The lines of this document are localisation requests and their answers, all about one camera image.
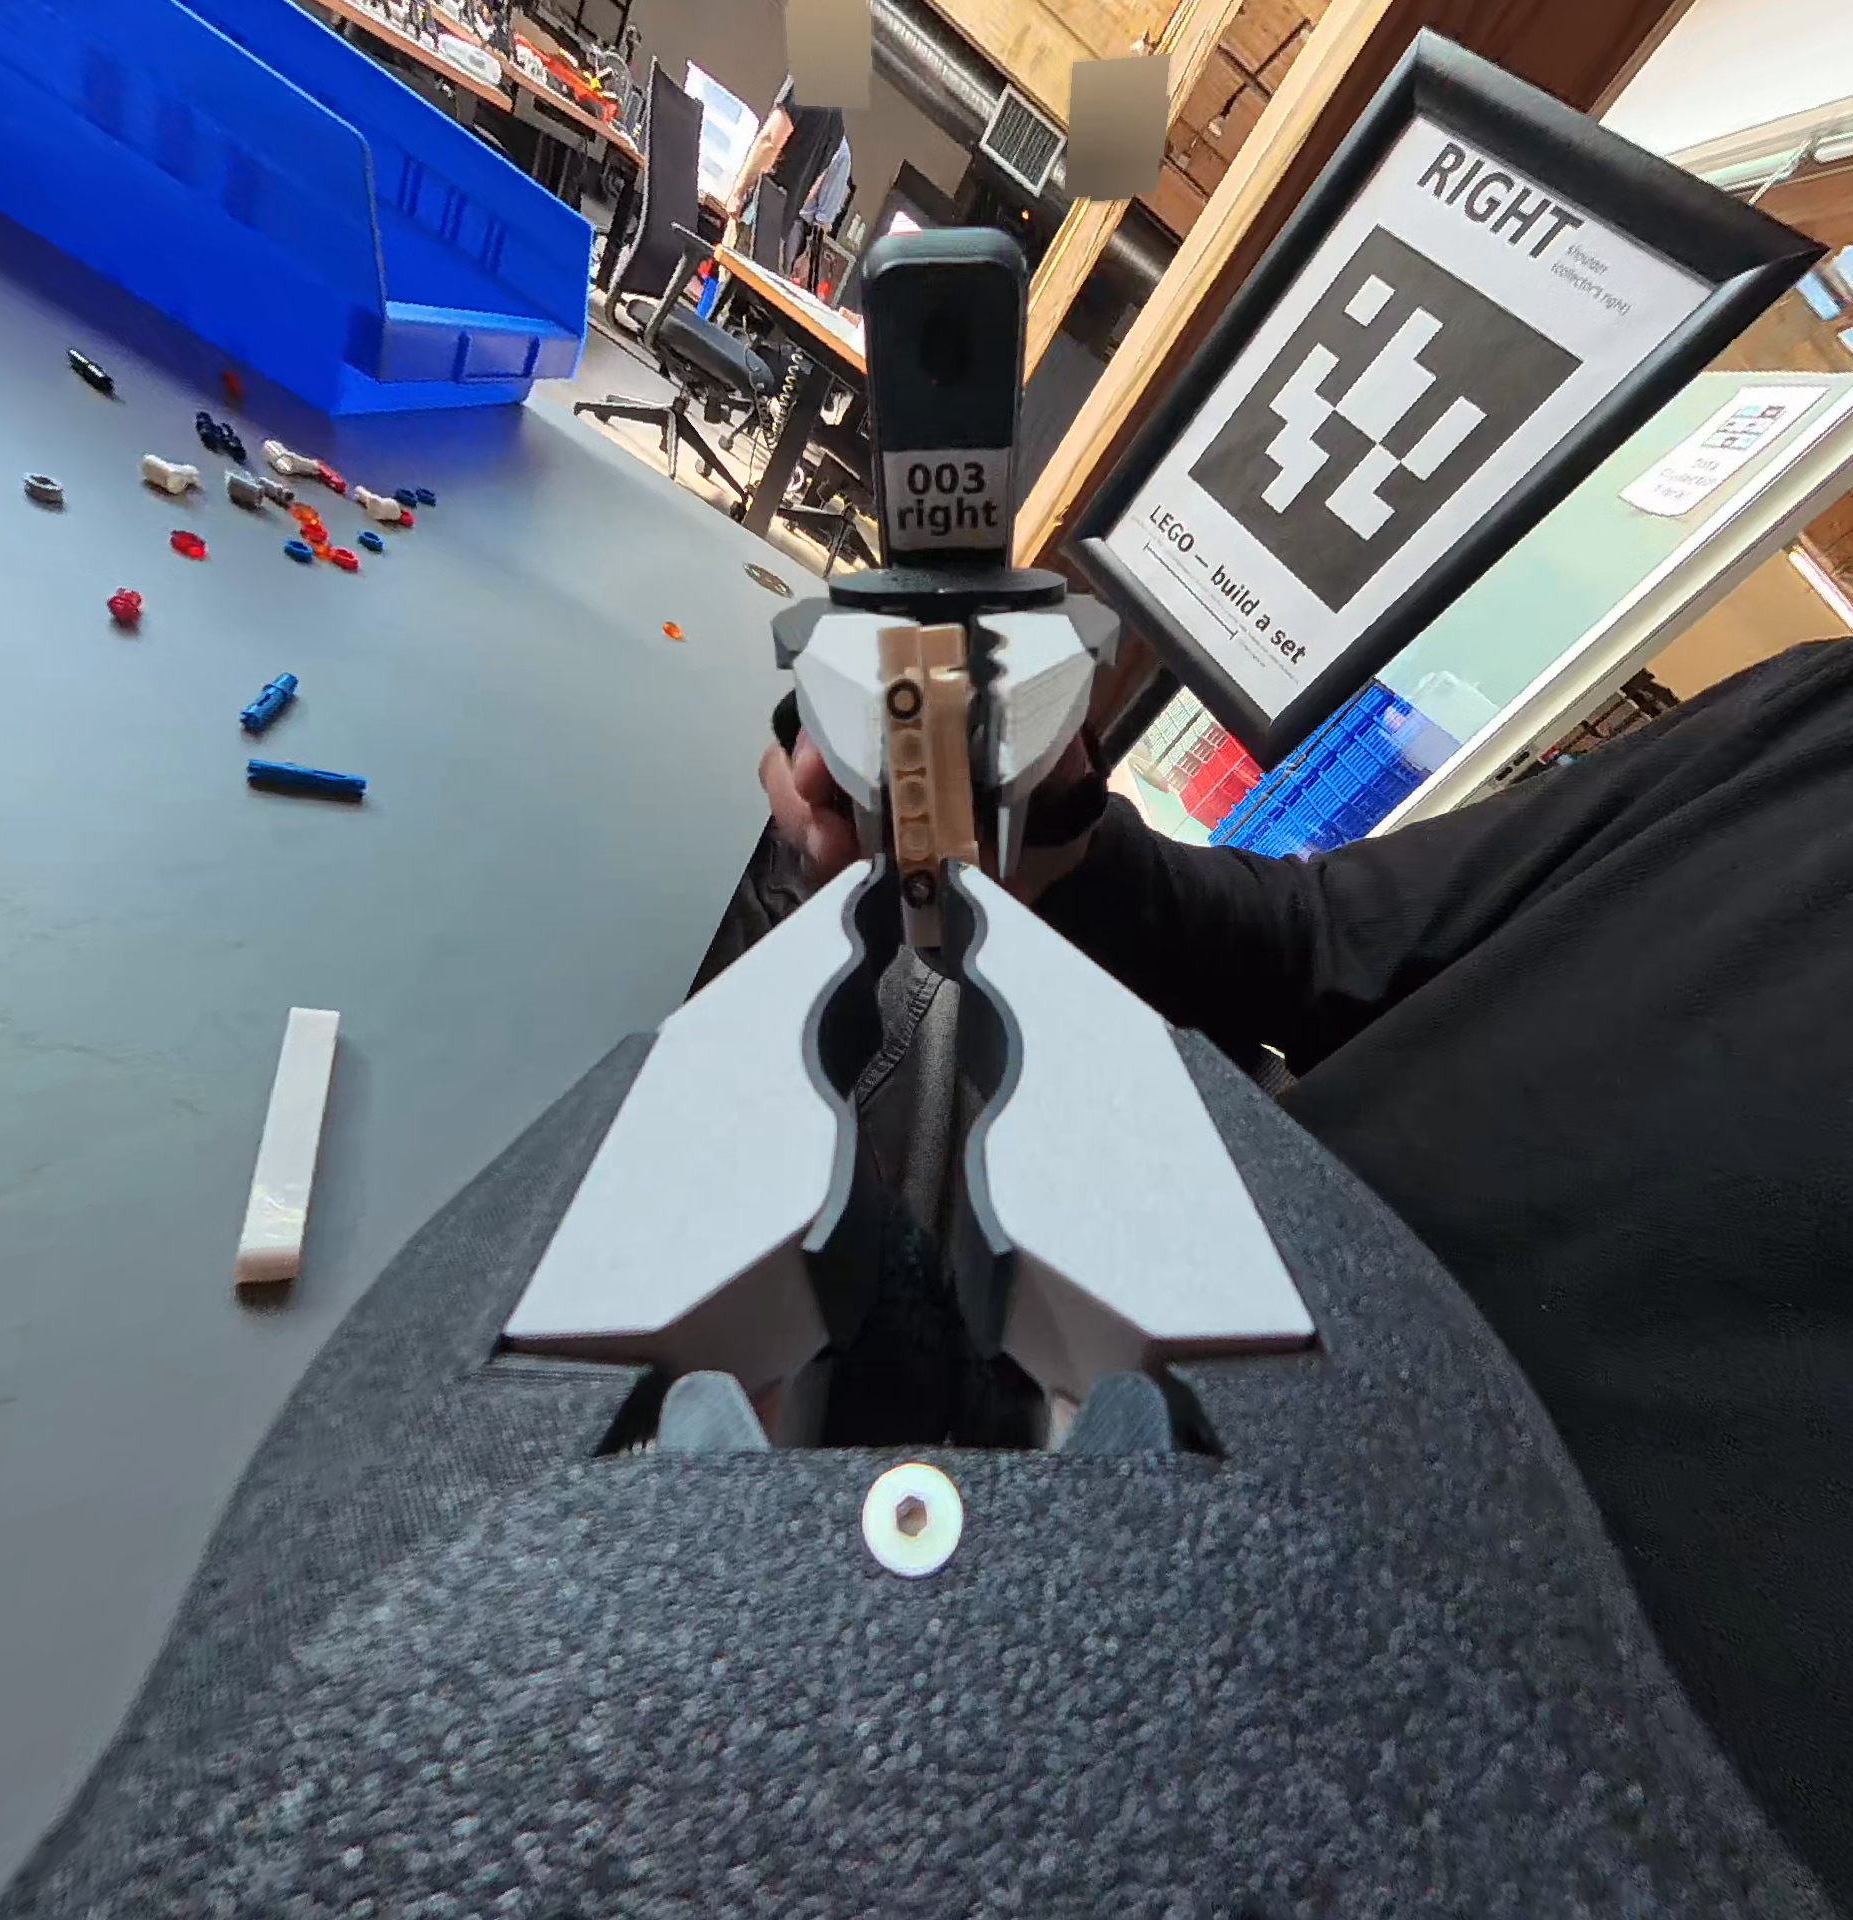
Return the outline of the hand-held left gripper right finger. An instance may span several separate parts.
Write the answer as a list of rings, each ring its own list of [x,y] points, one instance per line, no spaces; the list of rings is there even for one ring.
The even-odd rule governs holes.
[[[1075,1404],[1111,1372],[1312,1347],[1164,1019],[967,865],[942,957],[980,1102],[949,1247],[972,1343]]]

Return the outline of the black framed sign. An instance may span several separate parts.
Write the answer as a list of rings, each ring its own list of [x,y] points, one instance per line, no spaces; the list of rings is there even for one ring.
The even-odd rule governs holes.
[[[1069,551],[1276,762],[1822,253],[1423,30]]]

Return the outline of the person's right forearm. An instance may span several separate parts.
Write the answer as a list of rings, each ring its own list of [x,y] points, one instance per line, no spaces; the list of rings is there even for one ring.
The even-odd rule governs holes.
[[[1168,1023],[1307,1075],[1348,1049],[1425,1045],[1433,979],[1485,923],[1457,819],[1269,858],[1153,832],[1126,800],[1023,875],[1023,900]]]

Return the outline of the cluttered workbench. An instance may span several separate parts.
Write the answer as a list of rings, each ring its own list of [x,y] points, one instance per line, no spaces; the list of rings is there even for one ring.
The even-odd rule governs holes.
[[[618,95],[563,93],[535,65],[509,60],[438,4],[301,3],[300,9],[341,37],[362,37],[371,50],[420,68],[451,97],[468,128],[479,126],[480,112],[502,112],[528,131],[535,149],[557,145],[605,169],[640,174],[645,167],[642,136],[621,119]]]

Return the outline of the stacked blue crates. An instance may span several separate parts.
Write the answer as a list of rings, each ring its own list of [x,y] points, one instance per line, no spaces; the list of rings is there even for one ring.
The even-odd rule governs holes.
[[[1369,835],[1460,747],[1405,695],[1372,680],[1227,816],[1213,848],[1312,858]]]

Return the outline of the scattered small lego pieces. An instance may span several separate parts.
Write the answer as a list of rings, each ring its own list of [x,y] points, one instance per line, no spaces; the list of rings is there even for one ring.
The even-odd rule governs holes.
[[[65,348],[65,363],[97,396],[117,399],[117,379],[102,362],[78,348]],[[431,509],[438,503],[437,491],[423,486],[397,487],[394,491],[353,486],[331,464],[277,438],[263,442],[260,464],[254,468],[234,423],[202,409],[193,412],[193,435],[200,452],[222,464],[222,491],[239,515],[260,518],[266,512],[277,512],[290,520],[293,531],[279,541],[279,549],[293,564],[325,564],[355,573],[362,551],[380,554],[384,549],[384,528],[409,530],[419,509]],[[286,481],[297,478],[310,481],[314,491],[331,491],[339,503],[360,508],[364,526],[353,545],[332,541],[321,508],[286,486]],[[138,457],[138,484],[175,505],[193,505],[195,495],[202,497],[202,468],[147,449]],[[65,486],[41,469],[24,473],[22,491],[27,501],[49,512],[62,512],[68,505]],[[207,558],[207,542],[191,528],[171,530],[169,547],[188,561],[202,563]]]

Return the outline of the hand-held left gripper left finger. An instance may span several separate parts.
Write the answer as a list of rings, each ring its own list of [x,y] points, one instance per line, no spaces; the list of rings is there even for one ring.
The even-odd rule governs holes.
[[[854,1341],[885,1203],[856,1086],[885,1041],[889,863],[854,863],[654,1032],[502,1328],[523,1352],[745,1390]]]

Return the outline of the red crate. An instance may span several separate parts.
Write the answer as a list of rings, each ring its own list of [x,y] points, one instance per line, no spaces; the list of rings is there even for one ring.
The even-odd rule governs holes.
[[[1203,832],[1213,832],[1263,778],[1256,762],[1213,718],[1201,718],[1162,757],[1166,789]]]

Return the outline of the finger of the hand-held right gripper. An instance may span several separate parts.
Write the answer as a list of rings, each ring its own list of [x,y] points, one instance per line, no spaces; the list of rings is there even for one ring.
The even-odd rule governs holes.
[[[967,639],[974,821],[1012,875],[1035,791],[1082,726],[1094,657],[1060,609],[982,611]]]
[[[867,611],[815,611],[794,657],[796,731],[850,804],[864,858],[880,858],[890,811],[882,628]]]

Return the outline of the white lego beam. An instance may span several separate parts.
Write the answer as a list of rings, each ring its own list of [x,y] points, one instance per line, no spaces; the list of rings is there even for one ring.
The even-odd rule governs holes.
[[[237,1236],[237,1294],[285,1287],[300,1274],[337,1028],[337,1010],[293,1007],[286,1014]]]

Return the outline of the blue plastic bin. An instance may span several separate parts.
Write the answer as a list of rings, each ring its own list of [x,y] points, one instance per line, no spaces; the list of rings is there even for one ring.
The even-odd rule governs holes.
[[[585,348],[588,223],[296,4],[0,3],[0,213],[325,416]]]

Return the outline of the white wall vent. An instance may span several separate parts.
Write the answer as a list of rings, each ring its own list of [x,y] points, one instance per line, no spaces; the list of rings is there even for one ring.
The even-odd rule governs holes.
[[[977,154],[1030,200],[1041,200],[1060,167],[1063,128],[1012,83],[993,99]]]

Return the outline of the tan lego assembly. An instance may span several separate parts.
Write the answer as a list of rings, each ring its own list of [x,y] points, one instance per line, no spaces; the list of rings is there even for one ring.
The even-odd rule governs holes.
[[[946,880],[977,865],[962,625],[880,626],[887,795],[899,918],[912,949],[942,947]]]

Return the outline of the black office chair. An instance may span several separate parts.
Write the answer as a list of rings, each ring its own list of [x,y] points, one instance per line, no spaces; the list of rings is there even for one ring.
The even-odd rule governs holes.
[[[605,300],[645,300],[640,341],[671,383],[666,404],[613,395],[580,399],[578,416],[635,420],[660,427],[674,477],[676,447],[696,452],[698,469],[716,477],[735,497],[731,518],[743,516],[751,489],[721,464],[691,416],[692,404],[709,423],[735,420],[738,427],[768,427],[772,379],[768,363],[737,336],[680,303],[696,264],[709,253],[698,231],[698,136],[703,107],[650,63],[645,91],[643,169],[635,188],[635,213],[616,224],[624,242],[611,255]]]

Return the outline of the person's right hand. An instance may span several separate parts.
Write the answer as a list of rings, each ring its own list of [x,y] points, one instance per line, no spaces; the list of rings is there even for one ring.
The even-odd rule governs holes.
[[[791,747],[769,741],[756,777],[778,838],[812,884],[827,884],[859,858],[856,811],[805,731],[794,735]]]

